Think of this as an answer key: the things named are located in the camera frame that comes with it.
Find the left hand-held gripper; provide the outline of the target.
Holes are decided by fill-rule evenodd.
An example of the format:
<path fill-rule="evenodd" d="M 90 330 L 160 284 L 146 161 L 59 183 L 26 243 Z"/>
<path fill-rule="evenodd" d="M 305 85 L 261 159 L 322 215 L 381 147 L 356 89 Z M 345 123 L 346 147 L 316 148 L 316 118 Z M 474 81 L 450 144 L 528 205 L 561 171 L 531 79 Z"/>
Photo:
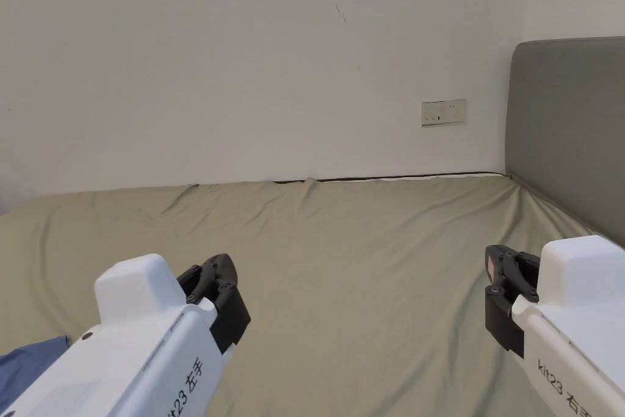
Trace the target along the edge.
<path fill-rule="evenodd" d="M 175 276 L 158 254 L 115 263 L 95 282 L 100 323 L 4 416 L 206 416 L 250 323 L 228 254 Z"/>

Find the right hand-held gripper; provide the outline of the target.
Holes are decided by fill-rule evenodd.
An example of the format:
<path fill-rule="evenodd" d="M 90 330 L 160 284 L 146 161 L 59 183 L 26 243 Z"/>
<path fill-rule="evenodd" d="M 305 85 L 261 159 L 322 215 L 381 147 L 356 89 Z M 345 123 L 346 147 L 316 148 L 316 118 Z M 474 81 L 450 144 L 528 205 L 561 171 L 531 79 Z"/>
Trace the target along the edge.
<path fill-rule="evenodd" d="M 538 256 L 489 245 L 485 270 L 485 327 L 549 408 L 623 416 L 622 247 L 599 235 L 549 242 Z"/>

